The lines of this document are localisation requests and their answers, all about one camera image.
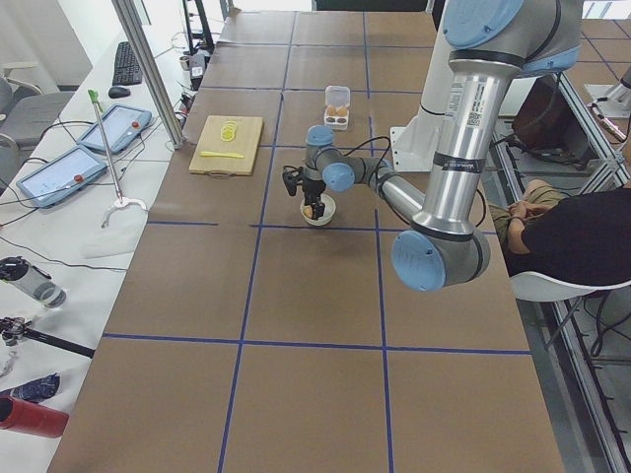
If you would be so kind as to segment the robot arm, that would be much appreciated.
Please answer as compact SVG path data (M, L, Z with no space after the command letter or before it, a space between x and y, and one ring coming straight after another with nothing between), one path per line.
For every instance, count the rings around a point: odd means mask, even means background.
M559 73L578 59L580 1L450 1L441 32L451 47L445 114L429 185L420 191L385 161L350 158L333 145L331 128L313 126L300 169L304 205L319 220L325 190L366 184L407 220L391 262L415 291L469 282L490 259L486 236L469 213L501 104L514 79Z

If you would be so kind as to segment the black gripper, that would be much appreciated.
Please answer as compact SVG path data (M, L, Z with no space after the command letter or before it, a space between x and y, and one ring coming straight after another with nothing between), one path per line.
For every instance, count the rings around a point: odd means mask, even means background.
M304 178L302 188L304 192L303 216L308 220L319 220L325 211L325 204L320 199L325 191L325 183L322 180Z

